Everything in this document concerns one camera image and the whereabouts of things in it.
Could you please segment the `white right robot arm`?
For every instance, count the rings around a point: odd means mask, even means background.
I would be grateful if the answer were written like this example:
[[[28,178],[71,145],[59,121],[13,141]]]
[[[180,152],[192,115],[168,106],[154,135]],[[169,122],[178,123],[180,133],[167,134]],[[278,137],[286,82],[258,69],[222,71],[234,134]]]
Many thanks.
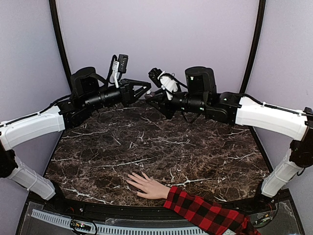
[[[313,165],[312,109],[287,109],[248,94],[218,93],[211,68],[186,69],[187,92],[182,92],[183,84],[165,71],[153,68],[148,75],[159,90],[149,94],[146,101],[167,119],[176,111],[195,113],[224,124],[257,127],[292,138],[283,160],[263,180],[259,194],[250,200],[253,212],[261,212],[268,205],[268,198],[273,198],[298,172]]]

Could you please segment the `red plaid sleeve forearm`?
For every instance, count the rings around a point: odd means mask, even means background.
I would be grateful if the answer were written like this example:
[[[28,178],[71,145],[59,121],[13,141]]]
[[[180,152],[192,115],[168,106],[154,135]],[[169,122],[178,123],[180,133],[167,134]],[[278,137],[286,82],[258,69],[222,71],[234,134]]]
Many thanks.
[[[164,207],[176,212],[210,235],[259,235],[248,215],[221,204],[190,195],[176,186],[170,188]]]

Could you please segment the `mannequin hand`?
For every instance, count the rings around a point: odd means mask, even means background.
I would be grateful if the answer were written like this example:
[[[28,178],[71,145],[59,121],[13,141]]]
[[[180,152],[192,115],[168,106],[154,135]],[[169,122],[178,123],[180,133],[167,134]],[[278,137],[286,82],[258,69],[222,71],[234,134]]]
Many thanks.
[[[148,177],[144,172],[141,173],[142,176],[132,172],[128,174],[128,180],[126,182],[133,187],[137,188],[137,196],[146,199],[166,199],[170,188],[161,184],[160,182]]]

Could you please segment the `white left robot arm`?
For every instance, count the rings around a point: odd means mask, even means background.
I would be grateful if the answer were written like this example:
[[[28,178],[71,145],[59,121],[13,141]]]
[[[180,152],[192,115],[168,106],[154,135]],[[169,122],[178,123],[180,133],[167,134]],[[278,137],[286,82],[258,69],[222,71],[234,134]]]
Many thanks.
[[[72,92],[52,102],[47,108],[0,124],[0,176],[18,183],[27,191],[50,201],[58,213],[66,213],[69,203],[56,182],[48,180],[24,164],[14,147],[26,141],[80,126],[92,113],[121,103],[124,107],[135,103],[150,88],[149,82],[117,79],[108,80],[85,67],[70,77]]]

